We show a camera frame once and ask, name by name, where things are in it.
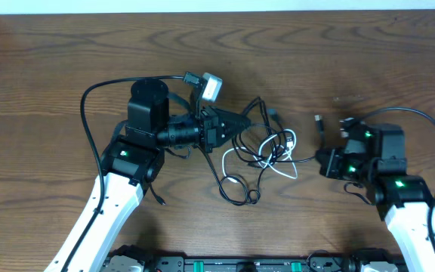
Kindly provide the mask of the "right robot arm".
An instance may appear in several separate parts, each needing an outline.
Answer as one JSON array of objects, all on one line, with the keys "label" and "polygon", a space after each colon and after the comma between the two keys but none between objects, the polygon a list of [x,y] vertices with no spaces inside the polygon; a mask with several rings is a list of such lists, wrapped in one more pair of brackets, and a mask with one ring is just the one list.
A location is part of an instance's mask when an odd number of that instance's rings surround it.
[{"label": "right robot arm", "polygon": [[319,173],[366,189],[410,271],[435,271],[435,208],[425,180],[407,172],[405,134],[392,124],[342,122],[346,143],[316,151]]}]

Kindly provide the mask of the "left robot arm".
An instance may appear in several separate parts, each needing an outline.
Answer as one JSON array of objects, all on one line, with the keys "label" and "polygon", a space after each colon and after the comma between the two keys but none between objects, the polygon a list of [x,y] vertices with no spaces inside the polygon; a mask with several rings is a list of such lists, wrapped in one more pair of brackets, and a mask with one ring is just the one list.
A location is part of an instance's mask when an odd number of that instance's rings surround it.
[{"label": "left robot arm", "polygon": [[49,271],[100,270],[122,226],[152,190],[171,148],[208,154],[250,126],[243,113],[201,107],[203,100],[215,101],[222,86],[218,77],[187,73],[179,79],[193,87],[189,100],[169,91],[167,76],[131,78],[128,117],[115,127],[102,153],[96,150],[85,111],[80,111],[98,175]]}]

